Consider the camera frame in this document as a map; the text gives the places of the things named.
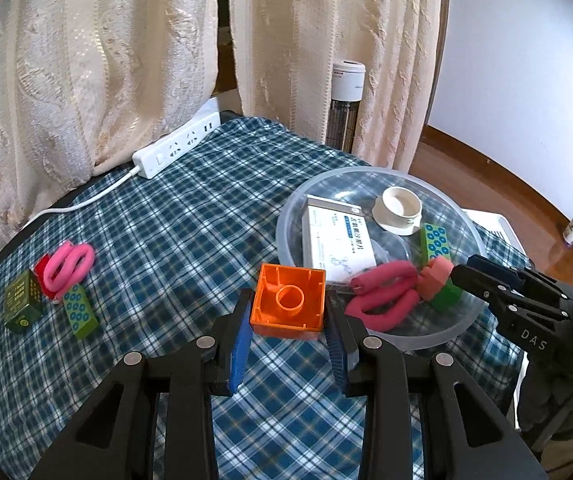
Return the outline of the white power strip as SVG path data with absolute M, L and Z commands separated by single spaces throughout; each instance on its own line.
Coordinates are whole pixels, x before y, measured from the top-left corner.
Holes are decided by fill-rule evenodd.
M 138 169 L 138 176 L 152 179 L 176 160 L 196 148 L 206 136 L 220 126 L 218 112 L 192 118 L 183 126 L 162 136 L 157 141 L 140 148 L 132 155 L 132 162 Z

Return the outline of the orange toy brick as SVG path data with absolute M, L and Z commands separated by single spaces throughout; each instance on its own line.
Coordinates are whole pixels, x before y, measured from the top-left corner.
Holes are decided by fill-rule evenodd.
M 315 340 L 323 331 L 326 272 L 263 263 L 251 325 L 264 337 Z

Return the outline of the pink green toy block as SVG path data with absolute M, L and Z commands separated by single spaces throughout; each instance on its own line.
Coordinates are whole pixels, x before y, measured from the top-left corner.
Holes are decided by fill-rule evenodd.
M 439 311 L 445 312 L 460 300 L 462 290 L 451 281 L 454 265 L 438 256 L 430 259 L 418 275 L 416 290 L 420 298 Z

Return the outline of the cream patterned curtain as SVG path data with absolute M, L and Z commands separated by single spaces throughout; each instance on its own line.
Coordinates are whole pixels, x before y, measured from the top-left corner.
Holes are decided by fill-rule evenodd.
M 331 67 L 366 66 L 354 154 L 407 170 L 448 0 L 0 0 L 0 252 L 40 210 L 213 96 L 230 14 L 245 114 L 326 135 Z

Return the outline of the clear plastic bowl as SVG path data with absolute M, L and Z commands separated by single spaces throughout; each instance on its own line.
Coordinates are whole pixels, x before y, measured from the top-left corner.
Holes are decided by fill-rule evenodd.
M 422 202 L 423 223 L 441 226 L 451 250 L 451 261 L 466 263 L 472 255 L 486 254 L 481 236 L 465 212 L 447 195 L 431 184 L 401 172 L 373 167 L 333 169 L 300 185 L 281 208 L 276 242 L 279 262 L 284 266 L 303 266 L 302 218 L 308 196 L 335 200 L 358 206 L 366 217 L 366 226 L 375 250 L 375 262 L 398 259 L 421 263 L 419 234 L 400 236 L 377 225 L 372 207 L 382 193 L 392 186 L 408 188 Z M 371 335 L 390 341 L 401 350 L 421 350 L 445 344 L 467 330 L 484 310 L 485 302 L 465 292 L 457 304 L 444 312 L 422 302 L 405 316 L 401 324 Z

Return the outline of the white slotted plastic basket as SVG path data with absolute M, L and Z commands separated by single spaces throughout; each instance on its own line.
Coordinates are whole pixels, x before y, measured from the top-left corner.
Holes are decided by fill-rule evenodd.
M 465 209 L 465 213 L 473 222 L 483 226 L 487 231 L 495 233 L 513 248 L 526 254 L 517 233 L 502 214 L 474 209 Z

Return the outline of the green blue dotted block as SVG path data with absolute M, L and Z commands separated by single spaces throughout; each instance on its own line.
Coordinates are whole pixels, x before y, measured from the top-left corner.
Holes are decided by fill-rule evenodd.
M 98 327 L 99 322 L 90 306 L 85 289 L 74 285 L 62 298 L 70 328 L 78 339 L 85 339 Z
M 421 259 L 423 263 L 437 257 L 451 261 L 451 245 L 447 231 L 443 226 L 432 223 L 422 223 L 420 228 Z

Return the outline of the pink foam hair roller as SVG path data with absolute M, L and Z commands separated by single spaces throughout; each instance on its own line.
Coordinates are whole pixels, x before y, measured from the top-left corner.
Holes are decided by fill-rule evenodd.
M 66 240 L 49 258 L 42 271 L 44 287 L 53 296 L 63 296 L 89 273 L 96 258 L 87 243 L 73 244 Z
M 359 318 L 368 330 L 393 330 L 420 302 L 418 278 L 418 270 L 406 260 L 383 263 L 356 275 L 349 282 L 354 297 L 345 314 Z

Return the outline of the green gold printed box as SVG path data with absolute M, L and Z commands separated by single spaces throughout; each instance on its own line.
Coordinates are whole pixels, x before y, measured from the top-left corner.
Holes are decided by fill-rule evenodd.
M 44 305 L 39 283 L 35 273 L 26 269 L 4 290 L 4 327 L 14 334 L 22 334 L 43 315 Z

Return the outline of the red toy brick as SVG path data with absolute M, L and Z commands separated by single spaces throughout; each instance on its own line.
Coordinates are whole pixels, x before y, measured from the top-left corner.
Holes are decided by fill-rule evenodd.
M 44 282 L 44 271 L 46 270 L 46 266 L 51 259 L 49 254 L 44 254 L 39 261 L 34 266 L 34 273 L 36 275 L 39 287 L 41 292 L 46 296 L 49 300 L 53 300 L 55 297 L 55 293 L 52 292 L 50 289 L 47 288 L 46 283 Z

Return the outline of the white medicine box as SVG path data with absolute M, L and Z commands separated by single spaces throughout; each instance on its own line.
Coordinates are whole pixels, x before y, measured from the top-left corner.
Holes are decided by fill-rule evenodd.
M 307 195 L 302 244 L 303 266 L 325 271 L 332 284 L 347 285 L 377 265 L 366 216 L 356 205 Z

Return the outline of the blue plaid tablecloth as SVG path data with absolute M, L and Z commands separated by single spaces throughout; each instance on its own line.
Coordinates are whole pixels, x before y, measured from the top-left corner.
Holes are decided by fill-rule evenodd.
M 163 356 L 207 333 L 276 262 L 279 212 L 317 174 L 355 158 L 277 122 L 238 118 L 151 180 L 117 168 L 77 195 L 117 190 L 41 223 L 0 254 L 0 469 L 25 479 L 92 390 L 127 352 Z M 84 287 L 99 328 L 78 339 L 58 307 L 26 333 L 2 322 L 6 285 L 70 240 L 96 261 Z M 363 399 L 334 384 L 320 341 L 255 338 L 240 391 L 213 402 L 225 479 L 352 479 Z

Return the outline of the white tower heater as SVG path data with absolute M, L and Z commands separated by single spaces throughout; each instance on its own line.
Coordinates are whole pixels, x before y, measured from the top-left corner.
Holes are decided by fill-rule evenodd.
M 326 135 L 326 144 L 331 148 L 345 153 L 353 149 L 365 77 L 363 63 L 342 60 L 333 64 Z

